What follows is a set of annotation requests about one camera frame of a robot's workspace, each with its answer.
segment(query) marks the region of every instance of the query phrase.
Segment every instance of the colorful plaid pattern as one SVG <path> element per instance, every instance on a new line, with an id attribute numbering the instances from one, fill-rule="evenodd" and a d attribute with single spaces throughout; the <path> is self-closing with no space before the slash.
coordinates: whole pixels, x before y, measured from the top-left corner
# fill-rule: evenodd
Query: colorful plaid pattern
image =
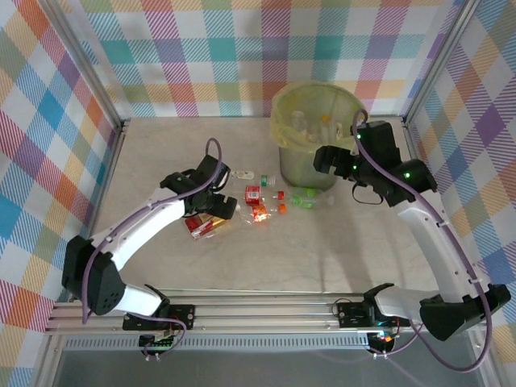
<path id="1" fill-rule="evenodd" d="M 25 386 L 114 130 L 37 1 L 0 8 L 0 386 Z"/>
<path id="2" fill-rule="evenodd" d="M 418 150 L 471 256 L 512 301 L 496 317 L 516 385 L 516 2 L 482 2 L 415 120 Z"/>
<path id="3" fill-rule="evenodd" d="M 124 118 L 268 116 L 291 81 L 400 114 L 463 0 L 62 0 Z"/>

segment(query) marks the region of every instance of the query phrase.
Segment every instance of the trash can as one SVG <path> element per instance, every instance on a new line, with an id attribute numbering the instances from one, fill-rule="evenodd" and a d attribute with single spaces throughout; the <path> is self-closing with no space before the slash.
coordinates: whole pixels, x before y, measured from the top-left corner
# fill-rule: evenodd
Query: trash can
<path id="1" fill-rule="evenodd" d="M 330 189 L 333 174 L 314 169 L 315 152 L 323 145 L 351 149 L 352 118 L 362 102 L 335 85 L 305 81 L 287 85 L 273 98 L 271 137 L 280 147 L 280 170 L 297 187 Z"/>

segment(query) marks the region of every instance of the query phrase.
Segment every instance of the checkered wall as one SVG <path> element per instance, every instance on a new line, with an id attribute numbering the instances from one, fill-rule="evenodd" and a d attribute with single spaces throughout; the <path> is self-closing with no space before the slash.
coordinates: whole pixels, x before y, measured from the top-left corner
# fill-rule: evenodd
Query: checkered wall
<path id="1" fill-rule="evenodd" d="M 481 3 L 412 134 L 472 257 L 513 296 L 494 338 L 516 385 L 516 1 Z"/>
<path id="2" fill-rule="evenodd" d="M 400 114 L 463 0 L 60 0 L 124 118 L 268 116 L 287 82 Z"/>
<path id="3" fill-rule="evenodd" d="M 27 385 L 114 130 L 36 0 L 0 0 L 0 386 Z"/>

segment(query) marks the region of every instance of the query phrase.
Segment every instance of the plaid wallpaper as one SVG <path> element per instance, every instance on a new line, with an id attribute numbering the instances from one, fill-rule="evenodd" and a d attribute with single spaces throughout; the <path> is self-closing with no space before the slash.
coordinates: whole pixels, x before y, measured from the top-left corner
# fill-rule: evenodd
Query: plaid wallpaper
<path id="1" fill-rule="evenodd" d="M 36 0 L 0 0 L 0 386 L 25 386 L 67 239 L 84 234 L 114 138 Z"/>
<path id="2" fill-rule="evenodd" d="M 516 1 L 483 1 L 412 134 L 472 257 L 513 299 L 495 315 L 516 385 Z"/>
<path id="3" fill-rule="evenodd" d="M 400 114 L 463 0 L 60 0 L 123 118 L 268 116 L 289 81 Z"/>

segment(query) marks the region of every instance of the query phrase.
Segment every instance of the marble floor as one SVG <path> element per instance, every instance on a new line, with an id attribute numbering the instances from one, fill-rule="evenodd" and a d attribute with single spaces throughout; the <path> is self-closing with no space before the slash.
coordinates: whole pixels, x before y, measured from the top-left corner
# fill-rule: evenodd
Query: marble floor
<path id="1" fill-rule="evenodd" d="M 406 159 L 401 123 L 390 121 Z M 220 141 L 223 161 L 233 170 L 275 174 L 281 180 L 268 119 L 132 119 L 97 231 L 139 206 L 170 173 L 195 168 L 212 136 Z M 405 224 L 387 205 L 357 204 L 351 188 L 351 182 L 339 180 L 329 191 L 335 197 L 333 206 L 290 207 L 287 214 L 266 223 L 248 225 L 236 215 L 230 230 L 210 239 L 194 241 L 177 221 L 132 257 L 123 279 L 162 289 L 364 292 L 385 282 L 436 289 Z M 360 197 L 377 198 L 367 190 Z"/>

